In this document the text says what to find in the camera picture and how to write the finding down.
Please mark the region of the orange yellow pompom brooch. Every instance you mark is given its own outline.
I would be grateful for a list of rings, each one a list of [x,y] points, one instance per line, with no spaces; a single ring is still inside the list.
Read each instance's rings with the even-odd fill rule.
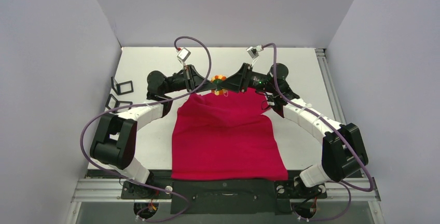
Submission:
[[[215,75],[214,77],[212,77],[211,82],[216,86],[215,89],[211,90],[212,94],[214,94],[216,96],[220,96],[220,95],[227,96],[228,95],[228,90],[224,89],[221,86],[222,82],[225,81],[226,79],[227,79],[227,77],[224,75]]]

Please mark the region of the red t-shirt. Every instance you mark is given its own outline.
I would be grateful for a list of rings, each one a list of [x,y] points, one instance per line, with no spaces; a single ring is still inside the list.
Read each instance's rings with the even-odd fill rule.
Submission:
[[[254,90],[191,95],[177,110],[172,177],[286,180],[267,109],[266,98]]]

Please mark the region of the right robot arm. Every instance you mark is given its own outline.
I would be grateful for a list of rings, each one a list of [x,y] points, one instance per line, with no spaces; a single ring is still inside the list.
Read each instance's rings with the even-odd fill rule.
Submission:
[[[360,129],[353,123],[343,124],[328,118],[294,93],[286,81],[288,68],[277,63],[267,74],[254,72],[244,63],[232,76],[221,79],[218,88],[230,92],[253,89],[266,97],[268,105],[282,118],[306,130],[322,146],[321,162],[301,171],[293,181],[293,191],[307,196],[313,187],[327,181],[340,182],[353,173],[363,170],[368,156]]]

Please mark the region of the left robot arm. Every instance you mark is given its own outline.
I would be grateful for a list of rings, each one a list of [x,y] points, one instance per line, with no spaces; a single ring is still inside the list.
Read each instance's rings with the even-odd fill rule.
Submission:
[[[100,118],[89,151],[91,158],[135,180],[134,191],[142,198],[153,195],[155,184],[148,180],[150,171],[134,156],[137,132],[170,112],[173,99],[167,93],[184,89],[193,93],[216,89],[216,84],[199,75],[193,65],[185,65],[169,77],[160,71],[152,71],[146,82],[147,98],[139,107],[130,106],[126,111],[106,113]]]

